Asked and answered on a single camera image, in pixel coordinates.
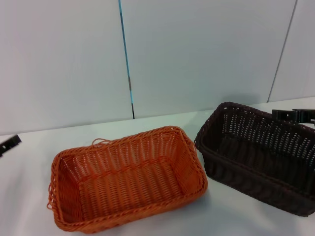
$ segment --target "black plastic piece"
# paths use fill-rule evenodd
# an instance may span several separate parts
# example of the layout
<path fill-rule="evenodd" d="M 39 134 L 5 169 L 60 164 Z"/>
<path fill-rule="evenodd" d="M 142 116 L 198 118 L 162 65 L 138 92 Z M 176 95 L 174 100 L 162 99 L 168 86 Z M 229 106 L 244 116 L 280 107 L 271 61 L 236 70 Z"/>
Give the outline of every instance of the black plastic piece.
<path fill-rule="evenodd" d="M 293 109 L 293 111 L 272 110 L 272 118 L 297 123 L 315 124 L 315 110 Z"/>
<path fill-rule="evenodd" d="M 0 144 L 0 157 L 5 152 L 9 151 L 10 149 L 14 148 L 21 142 L 21 139 L 18 135 L 13 136 L 12 138 L 4 141 Z"/>

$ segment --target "white tabletop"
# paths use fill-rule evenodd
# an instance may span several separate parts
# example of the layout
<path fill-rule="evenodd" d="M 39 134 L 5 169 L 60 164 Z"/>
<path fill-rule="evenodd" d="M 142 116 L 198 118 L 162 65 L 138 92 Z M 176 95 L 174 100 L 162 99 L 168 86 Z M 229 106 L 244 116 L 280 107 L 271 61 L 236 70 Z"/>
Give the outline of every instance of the white tabletop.
<path fill-rule="evenodd" d="M 263 111 L 315 109 L 315 97 L 253 105 Z M 176 125 L 194 140 L 213 112 L 125 120 L 19 134 L 22 143 L 0 158 L 0 234 L 3 236 L 83 235 L 60 230 L 48 203 L 51 163 L 60 151 L 87 146 L 95 138 L 117 139 Z M 0 136 L 0 142 L 10 136 Z M 202 155 L 198 157 L 203 164 Z M 181 209 L 100 232 L 104 236 L 310 236 L 315 214 L 284 212 L 208 178 L 208 190 Z"/>

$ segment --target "white background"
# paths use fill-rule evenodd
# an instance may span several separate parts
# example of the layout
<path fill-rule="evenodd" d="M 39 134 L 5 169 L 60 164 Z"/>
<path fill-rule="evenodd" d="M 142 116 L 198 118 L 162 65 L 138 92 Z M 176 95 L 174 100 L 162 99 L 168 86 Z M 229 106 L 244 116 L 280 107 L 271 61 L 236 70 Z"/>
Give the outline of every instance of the white background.
<path fill-rule="evenodd" d="M 0 0 L 0 134 L 131 119 L 118 0 Z"/>
<path fill-rule="evenodd" d="M 270 101 L 315 95 L 315 1 L 298 0 Z"/>
<path fill-rule="evenodd" d="M 267 102 L 295 0 L 122 0 L 135 117 Z"/>

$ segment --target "brown basket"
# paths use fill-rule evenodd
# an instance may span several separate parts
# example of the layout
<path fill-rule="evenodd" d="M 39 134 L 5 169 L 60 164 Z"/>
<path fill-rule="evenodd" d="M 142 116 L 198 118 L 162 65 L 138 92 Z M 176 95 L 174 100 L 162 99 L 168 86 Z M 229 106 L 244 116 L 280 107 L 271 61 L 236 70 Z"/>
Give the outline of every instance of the brown basket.
<path fill-rule="evenodd" d="M 222 103 L 195 144 L 207 175 L 299 216 L 315 212 L 315 131 L 271 114 Z"/>
<path fill-rule="evenodd" d="M 179 208 L 207 188 L 194 144 L 178 127 L 104 142 L 54 159 L 47 207 L 62 230 L 96 233 Z"/>

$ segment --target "basket rim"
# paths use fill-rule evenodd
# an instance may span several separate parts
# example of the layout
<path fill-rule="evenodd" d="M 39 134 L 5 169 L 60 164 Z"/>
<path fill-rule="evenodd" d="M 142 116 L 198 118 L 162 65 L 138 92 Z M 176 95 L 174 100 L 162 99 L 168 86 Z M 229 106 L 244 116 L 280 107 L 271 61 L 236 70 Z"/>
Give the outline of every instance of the basket rim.
<path fill-rule="evenodd" d="M 92 150 L 95 151 L 95 149 L 102 150 L 102 149 L 107 149 L 110 147 L 116 147 L 116 146 L 119 146 L 119 145 L 126 143 L 126 142 L 136 141 L 140 138 L 150 137 L 153 133 L 157 133 L 157 132 L 163 133 L 165 131 L 178 133 L 178 135 L 181 136 L 182 142 L 187 144 L 186 148 L 188 148 L 189 156 L 192 158 L 192 160 L 194 162 L 195 170 L 196 170 L 196 172 L 200 173 L 200 180 L 199 180 L 201 183 L 200 189 L 198 189 L 197 191 L 195 191 L 193 193 L 184 194 L 184 195 L 179 196 L 177 198 L 174 198 L 172 200 L 162 201 L 159 203 L 152 203 L 152 204 L 149 204 L 147 206 L 143 206 L 143 207 L 139 207 L 139 208 L 133 208 L 133 209 L 129 209 L 129 210 L 124 210 L 122 212 L 118 212 L 118 213 L 111 214 L 108 216 L 97 217 L 97 218 L 94 218 L 94 219 L 88 220 L 88 221 L 69 223 L 69 222 L 64 221 L 64 219 L 63 219 L 63 211 L 61 209 L 60 201 L 59 201 L 59 191 L 58 191 L 59 184 L 58 184 L 58 181 L 54 181 L 55 178 L 58 178 L 58 169 L 60 166 L 61 157 L 63 156 L 63 154 L 65 152 L 70 150 L 70 149 L 67 149 L 67 150 L 61 151 L 59 154 L 57 154 L 56 157 L 54 158 L 53 163 L 52 163 L 51 185 L 53 185 L 53 183 L 55 183 L 54 187 L 55 187 L 55 189 L 57 189 L 57 192 L 54 193 L 55 200 L 53 201 L 54 206 L 52 206 L 52 210 L 54 212 L 55 222 L 58 223 L 57 225 L 60 228 L 67 227 L 67 231 L 81 231 L 81 230 L 84 230 L 85 226 L 90 227 L 92 224 L 96 224 L 96 223 L 100 223 L 100 222 L 104 222 L 104 221 L 108 221 L 108 220 L 115 221 L 115 219 L 120 218 L 122 216 L 128 216 L 131 213 L 141 212 L 141 211 L 151 209 L 154 207 L 163 207 L 163 206 L 167 206 L 169 204 L 178 203 L 178 202 L 185 203 L 185 202 L 189 202 L 193 199 L 200 197 L 207 189 L 207 186 L 208 186 L 207 177 L 206 177 L 206 175 L 205 175 L 205 173 L 201 167 L 201 164 L 198 160 L 197 152 L 196 152 L 193 141 L 190 140 L 190 138 L 186 135 L 186 133 L 184 132 L 183 129 L 181 129 L 177 126 L 164 126 L 164 127 L 156 128 L 153 130 L 141 132 L 141 133 L 138 133 L 135 135 L 126 136 L 126 137 L 123 137 L 121 139 L 113 140 L 110 143 L 103 145 L 102 147 L 85 146 L 85 147 L 75 147 L 75 148 L 71 148 L 71 149 L 77 149 L 78 152 L 76 152 L 76 153 L 89 152 Z"/>
<path fill-rule="evenodd" d="M 217 109 L 210 115 L 210 117 L 206 120 L 206 122 L 202 125 L 201 129 L 199 130 L 196 138 L 195 138 L 195 144 L 196 144 L 196 148 L 202 153 L 202 154 L 206 154 L 206 155 L 210 155 L 216 159 L 222 160 L 226 163 L 231 163 L 233 165 L 238 166 L 239 168 L 248 171 L 251 175 L 256 175 L 259 177 L 262 177 L 266 180 L 268 180 L 268 182 L 270 184 L 275 184 L 277 185 L 279 188 L 281 188 L 284 191 L 290 191 L 291 193 L 295 194 L 296 197 L 299 198 L 303 198 L 305 200 L 311 201 L 312 203 L 315 203 L 315 196 L 305 193 L 304 191 L 301 191 L 300 189 L 282 181 L 279 179 L 276 179 L 274 177 L 271 177 L 269 175 L 266 175 L 265 173 L 261 173 L 259 171 L 257 171 L 256 169 L 252 168 L 252 167 L 248 167 L 247 165 L 244 165 L 242 163 L 239 163 L 237 161 L 233 161 L 228 159 L 227 157 L 218 154 L 217 152 L 211 150 L 210 148 L 208 148 L 207 146 L 205 146 L 203 144 L 203 137 L 205 135 L 205 133 L 208 131 L 208 129 L 210 128 L 210 126 L 212 125 L 212 123 L 214 122 L 215 119 L 218 118 L 218 116 L 224 112 L 224 108 L 225 107 L 234 107 L 234 108 L 239 108 L 239 109 L 244 109 L 246 111 L 250 111 L 252 113 L 254 113 L 255 115 L 258 115 L 260 117 L 266 118 L 266 119 L 270 119 L 275 123 L 279 123 L 280 125 L 286 125 L 286 126 L 290 126 L 292 128 L 295 129 L 299 129 L 300 131 L 303 132 L 307 132 L 309 135 L 315 135 L 315 130 L 308 127 L 308 126 L 304 126 L 302 124 L 298 124 L 298 123 L 294 123 L 294 122 L 290 122 L 290 121 L 285 121 L 285 120 L 276 120 L 271 118 L 271 114 L 264 112 L 264 111 L 260 111 L 256 108 L 252 108 L 246 105 L 241 105 L 238 103 L 233 103 L 233 102 L 224 102 L 221 103 Z"/>

